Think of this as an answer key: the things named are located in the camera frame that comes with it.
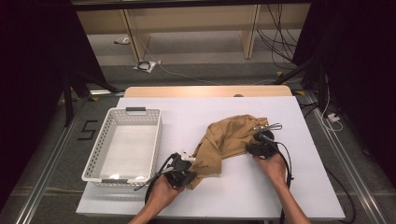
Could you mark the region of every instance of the forearm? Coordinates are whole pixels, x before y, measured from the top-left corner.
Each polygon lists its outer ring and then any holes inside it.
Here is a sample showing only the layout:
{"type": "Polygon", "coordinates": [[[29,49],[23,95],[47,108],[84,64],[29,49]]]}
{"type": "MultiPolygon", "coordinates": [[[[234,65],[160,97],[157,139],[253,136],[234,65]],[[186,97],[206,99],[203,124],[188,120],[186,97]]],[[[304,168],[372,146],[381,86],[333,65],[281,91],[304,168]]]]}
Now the forearm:
{"type": "Polygon", "coordinates": [[[155,204],[146,204],[129,224],[146,224],[161,212],[155,204]]]}
{"type": "Polygon", "coordinates": [[[278,181],[274,183],[274,186],[288,223],[311,223],[301,207],[294,200],[285,181],[278,181]]]}

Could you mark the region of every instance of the tan cloth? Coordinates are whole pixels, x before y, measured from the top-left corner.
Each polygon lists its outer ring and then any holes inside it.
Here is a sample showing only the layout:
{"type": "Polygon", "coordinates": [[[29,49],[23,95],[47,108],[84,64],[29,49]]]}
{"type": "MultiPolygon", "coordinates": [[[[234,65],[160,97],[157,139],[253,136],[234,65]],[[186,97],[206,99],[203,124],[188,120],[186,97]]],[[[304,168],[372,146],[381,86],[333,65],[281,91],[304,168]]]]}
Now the tan cloth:
{"type": "Polygon", "coordinates": [[[241,115],[210,124],[194,151],[196,160],[190,171],[197,176],[187,187],[194,189],[205,176],[221,174],[221,160],[246,153],[246,145],[253,139],[253,128],[259,125],[268,125],[267,118],[241,115]]]}

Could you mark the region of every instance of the white tabletop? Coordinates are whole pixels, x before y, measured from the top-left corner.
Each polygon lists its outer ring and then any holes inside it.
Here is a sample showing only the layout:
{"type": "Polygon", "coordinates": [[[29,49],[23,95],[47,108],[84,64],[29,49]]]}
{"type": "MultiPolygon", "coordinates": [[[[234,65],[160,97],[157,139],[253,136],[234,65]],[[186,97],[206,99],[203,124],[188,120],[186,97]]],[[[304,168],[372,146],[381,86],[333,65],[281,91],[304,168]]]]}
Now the white tabletop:
{"type": "MultiPolygon", "coordinates": [[[[207,126],[221,119],[249,114],[267,117],[270,124],[281,123],[282,130],[273,133],[276,141],[289,150],[294,177],[290,190],[298,204],[312,219],[345,217],[295,97],[121,98],[118,107],[128,106],[162,111],[157,167],[174,152],[192,154],[207,126]]],[[[286,151],[279,148],[286,156],[286,151]]],[[[135,215],[143,205],[144,194],[134,194],[132,188],[88,183],[77,213],[135,215]]],[[[271,183],[245,154],[223,160],[221,175],[205,178],[194,190],[185,189],[159,217],[266,219],[278,218],[280,211],[271,183]]]]}

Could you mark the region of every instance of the metal bar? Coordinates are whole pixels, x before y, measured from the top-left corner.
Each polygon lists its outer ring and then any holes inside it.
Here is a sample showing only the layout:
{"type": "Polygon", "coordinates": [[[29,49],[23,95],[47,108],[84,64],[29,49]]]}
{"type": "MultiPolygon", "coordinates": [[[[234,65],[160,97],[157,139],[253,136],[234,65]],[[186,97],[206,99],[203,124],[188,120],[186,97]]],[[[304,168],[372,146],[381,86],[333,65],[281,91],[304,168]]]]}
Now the metal bar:
{"type": "Polygon", "coordinates": [[[99,91],[90,91],[90,97],[95,97],[95,96],[117,96],[117,97],[123,97],[125,95],[124,92],[111,92],[108,90],[99,90],[99,91]]]}
{"type": "Polygon", "coordinates": [[[32,193],[30,194],[29,198],[26,200],[21,213],[18,216],[17,219],[17,224],[28,224],[33,218],[33,215],[35,214],[35,210],[38,207],[38,204],[41,201],[41,198],[44,194],[44,191],[46,190],[46,186],[50,182],[50,178],[52,177],[53,171],[55,170],[59,159],[61,158],[62,153],[64,152],[64,148],[67,145],[67,141],[70,137],[70,133],[73,131],[75,125],[76,125],[76,120],[78,118],[78,115],[85,105],[87,99],[83,98],[78,100],[78,104],[76,106],[76,115],[73,117],[73,119],[70,122],[70,125],[68,127],[64,128],[64,131],[62,132],[61,137],[58,140],[58,143],[56,144],[55,149],[53,149],[49,161],[46,164],[46,167],[44,168],[43,173],[41,176],[38,178],[37,183],[35,184],[35,187],[32,190],[32,193]]]}
{"type": "Polygon", "coordinates": [[[309,0],[134,0],[120,2],[74,2],[73,4],[48,4],[35,1],[38,7],[50,9],[74,9],[76,11],[161,8],[161,7],[216,7],[261,4],[311,3],[309,0]]]}
{"type": "Polygon", "coordinates": [[[62,79],[64,84],[64,108],[66,110],[66,122],[64,123],[64,127],[67,127],[73,118],[72,93],[70,91],[68,74],[63,73],[62,79]]]}
{"type": "MultiPolygon", "coordinates": [[[[314,103],[315,96],[311,91],[307,92],[307,99],[310,103],[314,103]]],[[[321,119],[322,115],[318,109],[315,109],[316,118],[322,128],[323,132],[326,134],[326,137],[329,140],[330,145],[334,151],[335,156],[340,161],[340,164],[346,173],[347,178],[349,179],[352,188],[355,190],[356,195],[358,196],[361,204],[366,211],[367,216],[370,218],[372,223],[388,223],[385,215],[380,211],[378,203],[376,202],[373,194],[368,189],[366,183],[361,178],[358,170],[353,164],[352,160],[347,155],[346,150],[344,149],[342,143],[338,139],[335,131],[329,131],[326,127],[322,126],[321,119]]]]}
{"type": "Polygon", "coordinates": [[[292,70],[291,72],[287,73],[285,76],[280,77],[276,81],[273,82],[274,85],[282,85],[284,82],[288,81],[292,77],[295,77],[305,71],[308,67],[310,67],[313,64],[313,59],[307,60],[305,63],[302,63],[299,65],[296,69],[292,70]]]}

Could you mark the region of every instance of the white basket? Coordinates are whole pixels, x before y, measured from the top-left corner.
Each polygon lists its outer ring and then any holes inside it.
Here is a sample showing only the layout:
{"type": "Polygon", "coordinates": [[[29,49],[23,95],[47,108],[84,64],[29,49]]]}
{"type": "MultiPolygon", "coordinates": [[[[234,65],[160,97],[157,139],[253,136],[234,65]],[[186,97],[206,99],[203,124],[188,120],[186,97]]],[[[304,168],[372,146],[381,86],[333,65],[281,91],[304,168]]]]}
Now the white basket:
{"type": "Polygon", "coordinates": [[[144,185],[155,174],[162,126],[159,109],[109,109],[82,180],[100,186],[144,185]]]}

